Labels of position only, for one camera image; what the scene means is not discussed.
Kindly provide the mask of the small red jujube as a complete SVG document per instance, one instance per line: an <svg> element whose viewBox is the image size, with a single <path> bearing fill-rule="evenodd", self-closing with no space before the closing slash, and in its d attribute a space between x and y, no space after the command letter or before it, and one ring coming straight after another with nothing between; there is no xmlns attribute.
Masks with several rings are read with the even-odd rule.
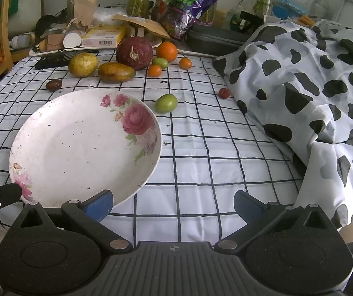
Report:
<svg viewBox="0 0 353 296"><path fill-rule="evenodd" d="M218 92L218 95L222 99L227 99L231 96L231 92L228 88L221 88Z"/></svg>

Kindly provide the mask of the dark red jujube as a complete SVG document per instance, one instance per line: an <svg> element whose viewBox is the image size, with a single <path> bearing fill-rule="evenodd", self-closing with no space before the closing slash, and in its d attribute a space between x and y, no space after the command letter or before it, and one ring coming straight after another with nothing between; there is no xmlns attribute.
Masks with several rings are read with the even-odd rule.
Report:
<svg viewBox="0 0 353 296"><path fill-rule="evenodd" d="M51 81L45 84L45 87L50 92L57 91L62 88L62 80L60 79L52 79Z"/></svg>

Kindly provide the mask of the green jujube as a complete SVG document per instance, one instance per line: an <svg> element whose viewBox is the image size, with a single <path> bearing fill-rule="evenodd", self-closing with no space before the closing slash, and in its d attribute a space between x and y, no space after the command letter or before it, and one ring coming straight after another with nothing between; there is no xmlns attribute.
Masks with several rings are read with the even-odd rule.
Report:
<svg viewBox="0 0 353 296"><path fill-rule="evenodd" d="M152 64L160 66L163 70L168 68L169 65L168 61L163 57L154 57L152 60Z"/></svg>
<svg viewBox="0 0 353 296"><path fill-rule="evenodd" d="M160 96L155 103L155 110L159 114L166 114L173 111L178 105L178 99L175 95L167 93Z"/></svg>

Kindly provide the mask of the brown oval mango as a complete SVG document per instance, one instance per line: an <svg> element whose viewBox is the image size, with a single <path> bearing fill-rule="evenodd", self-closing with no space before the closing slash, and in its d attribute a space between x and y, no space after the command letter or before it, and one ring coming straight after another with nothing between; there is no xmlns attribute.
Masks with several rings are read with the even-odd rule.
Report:
<svg viewBox="0 0 353 296"><path fill-rule="evenodd" d="M104 82L123 83L133 79L136 71L121 63L108 62L99 66L98 75Z"/></svg>

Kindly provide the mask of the yellow-green round mango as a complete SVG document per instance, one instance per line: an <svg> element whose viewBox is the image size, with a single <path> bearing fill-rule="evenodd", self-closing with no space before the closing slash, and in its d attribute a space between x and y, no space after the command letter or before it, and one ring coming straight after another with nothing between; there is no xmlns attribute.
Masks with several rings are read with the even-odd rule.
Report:
<svg viewBox="0 0 353 296"><path fill-rule="evenodd" d="M75 77L88 77L98 68L98 58L95 54L80 53L69 61L69 72Z"/></svg>

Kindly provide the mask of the small orange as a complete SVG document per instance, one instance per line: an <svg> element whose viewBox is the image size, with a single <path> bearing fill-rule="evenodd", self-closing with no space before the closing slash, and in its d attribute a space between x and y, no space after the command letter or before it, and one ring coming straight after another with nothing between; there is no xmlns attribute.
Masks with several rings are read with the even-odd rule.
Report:
<svg viewBox="0 0 353 296"><path fill-rule="evenodd" d="M162 74L162 67L158 64L151 65L147 70L148 77L159 77Z"/></svg>
<svg viewBox="0 0 353 296"><path fill-rule="evenodd" d="M182 57L178 65L183 70L189 70L192 67L192 61L187 57Z"/></svg>

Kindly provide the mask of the red cabbage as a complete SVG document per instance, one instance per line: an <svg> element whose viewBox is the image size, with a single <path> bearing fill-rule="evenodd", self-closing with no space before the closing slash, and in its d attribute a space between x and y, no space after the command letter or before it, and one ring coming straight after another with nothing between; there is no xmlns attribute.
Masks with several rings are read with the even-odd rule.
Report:
<svg viewBox="0 0 353 296"><path fill-rule="evenodd" d="M116 49L116 61L136 71L146 68L152 58L152 45L145 37L128 37Z"/></svg>

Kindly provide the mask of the large orange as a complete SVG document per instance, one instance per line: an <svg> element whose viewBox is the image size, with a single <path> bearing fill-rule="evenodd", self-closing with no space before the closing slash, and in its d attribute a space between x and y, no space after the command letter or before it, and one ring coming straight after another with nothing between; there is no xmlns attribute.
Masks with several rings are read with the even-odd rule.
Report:
<svg viewBox="0 0 353 296"><path fill-rule="evenodd" d="M156 48L156 56L172 62L178 56L178 49L173 43L165 41Z"/></svg>

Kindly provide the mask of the white floral plate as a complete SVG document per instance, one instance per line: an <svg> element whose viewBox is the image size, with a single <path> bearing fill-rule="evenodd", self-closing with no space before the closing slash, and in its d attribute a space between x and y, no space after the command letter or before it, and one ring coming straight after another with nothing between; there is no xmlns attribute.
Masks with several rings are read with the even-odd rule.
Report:
<svg viewBox="0 0 353 296"><path fill-rule="evenodd" d="M162 133L152 110L132 95L86 89L35 111L11 146L9 175L25 203L59 207L103 190L119 205L154 173Z"/></svg>

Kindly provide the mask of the black white checkered tablecloth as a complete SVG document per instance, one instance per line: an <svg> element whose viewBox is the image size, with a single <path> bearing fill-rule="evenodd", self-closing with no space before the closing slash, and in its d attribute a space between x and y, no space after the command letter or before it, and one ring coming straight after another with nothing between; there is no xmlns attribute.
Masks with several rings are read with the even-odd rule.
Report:
<svg viewBox="0 0 353 296"><path fill-rule="evenodd" d="M86 88L105 88L97 75L73 77L65 67L36 70L36 59L17 63L0 81L0 186L9 182L10 148L20 127L48 101ZM50 92L45 84L62 80ZM153 107L162 95L178 99L158 117L162 154L155 173L135 196L103 220L131 242L216 242L243 226L233 197L240 190L264 203L292 207L301 176L289 159L254 125L234 99L218 97L224 87L210 59L194 57L182 70L172 63L158 78L139 71L118 88Z"/></svg>

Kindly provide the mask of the cow print blanket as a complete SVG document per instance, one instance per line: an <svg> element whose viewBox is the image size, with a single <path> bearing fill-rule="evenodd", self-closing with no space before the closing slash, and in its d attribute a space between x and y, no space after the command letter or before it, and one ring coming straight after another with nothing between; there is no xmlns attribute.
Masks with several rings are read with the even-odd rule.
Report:
<svg viewBox="0 0 353 296"><path fill-rule="evenodd" d="M353 221L353 28L330 20L262 25L215 58L243 115L303 175L295 204Z"/></svg>

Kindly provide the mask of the black flat device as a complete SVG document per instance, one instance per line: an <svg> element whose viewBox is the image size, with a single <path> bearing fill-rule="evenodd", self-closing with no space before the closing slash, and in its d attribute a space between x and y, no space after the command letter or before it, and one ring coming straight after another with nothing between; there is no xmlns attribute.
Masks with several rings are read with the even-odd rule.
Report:
<svg viewBox="0 0 353 296"><path fill-rule="evenodd" d="M36 70L44 70L50 68L59 68L69 65L71 59L80 52L57 52L55 54L41 56L39 61L34 65Z"/></svg>

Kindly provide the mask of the white oval tray left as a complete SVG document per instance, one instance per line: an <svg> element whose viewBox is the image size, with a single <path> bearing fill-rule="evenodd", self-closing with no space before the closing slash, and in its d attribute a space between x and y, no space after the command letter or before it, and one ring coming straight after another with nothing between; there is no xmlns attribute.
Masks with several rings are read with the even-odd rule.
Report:
<svg viewBox="0 0 353 296"><path fill-rule="evenodd" d="M153 41L150 41L152 48L158 47L162 43L161 37L155 37ZM84 51L98 51L98 50L115 50L117 47L74 47L60 50L53 50L48 52L34 52L34 48L31 49L28 53L29 57L41 57L48 56L50 54L57 54L63 52L84 52Z"/></svg>

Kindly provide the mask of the brown leather pouch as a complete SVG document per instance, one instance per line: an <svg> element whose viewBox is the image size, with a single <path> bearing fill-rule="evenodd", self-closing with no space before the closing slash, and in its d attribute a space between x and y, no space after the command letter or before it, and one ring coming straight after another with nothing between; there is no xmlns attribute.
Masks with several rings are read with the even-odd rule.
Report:
<svg viewBox="0 0 353 296"><path fill-rule="evenodd" d="M46 51L62 50L64 34L51 34L46 37Z"/></svg>

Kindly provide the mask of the white cylinder container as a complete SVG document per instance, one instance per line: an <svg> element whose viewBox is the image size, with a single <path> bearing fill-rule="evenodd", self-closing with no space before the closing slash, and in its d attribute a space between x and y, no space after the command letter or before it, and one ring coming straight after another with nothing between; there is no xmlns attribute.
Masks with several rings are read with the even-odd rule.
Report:
<svg viewBox="0 0 353 296"><path fill-rule="evenodd" d="M81 31L68 31L64 35L63 46L66 49L79 47L81 45L82 32Z"/></svg>

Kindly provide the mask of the black zipper case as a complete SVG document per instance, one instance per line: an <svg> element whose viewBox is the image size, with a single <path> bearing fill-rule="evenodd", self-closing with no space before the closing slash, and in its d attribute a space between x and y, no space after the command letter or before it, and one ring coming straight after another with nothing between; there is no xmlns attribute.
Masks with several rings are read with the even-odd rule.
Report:
<svg viewBox="0 0 353 296"><path fill-rule="evenodd" d="M201 54L224 56L235 52L250 35L236 31L194 24L185 35L188 47Z"/></svg>

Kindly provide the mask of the yellow white medicine box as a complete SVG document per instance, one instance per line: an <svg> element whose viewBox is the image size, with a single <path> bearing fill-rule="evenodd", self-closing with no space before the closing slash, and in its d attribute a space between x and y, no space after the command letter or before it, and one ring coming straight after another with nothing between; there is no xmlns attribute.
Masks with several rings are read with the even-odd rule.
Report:
<svg viewBox="0 0 353 296"><path fill-rule="evenodd" d="M126 34L125 25L102 25L90 29L81 39L83 47L115 48Z"/></svg>

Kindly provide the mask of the brown paper envelope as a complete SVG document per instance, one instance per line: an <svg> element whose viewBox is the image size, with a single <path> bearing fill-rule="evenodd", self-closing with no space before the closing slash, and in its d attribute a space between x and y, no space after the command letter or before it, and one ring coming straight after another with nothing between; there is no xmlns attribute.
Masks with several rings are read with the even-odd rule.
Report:
<svg viewBox="0 0 353 296"><path fill-rule="evenodd" d="M166 31L166 29L164 29L159 22L152 21L151 19L132 17L132 16L127 16L122 14L116 14L113 16L112 19L126 21L128 23L133 23L134 25L139 25L141 27L144 27L148 31L150 31L155 36L159 36L164 39L170 39L170 36Z"/></svg>

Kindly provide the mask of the purple snack bag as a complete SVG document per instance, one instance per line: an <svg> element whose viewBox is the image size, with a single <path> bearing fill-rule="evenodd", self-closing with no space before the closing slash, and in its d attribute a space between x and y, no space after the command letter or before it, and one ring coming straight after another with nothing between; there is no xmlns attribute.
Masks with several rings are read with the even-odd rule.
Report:
<svg viewBox="0 0 353 296"><path fill-rule="evenodd" d="M170 0L159 23L172 39L181 41L194 22L218 0Z"/></svg>

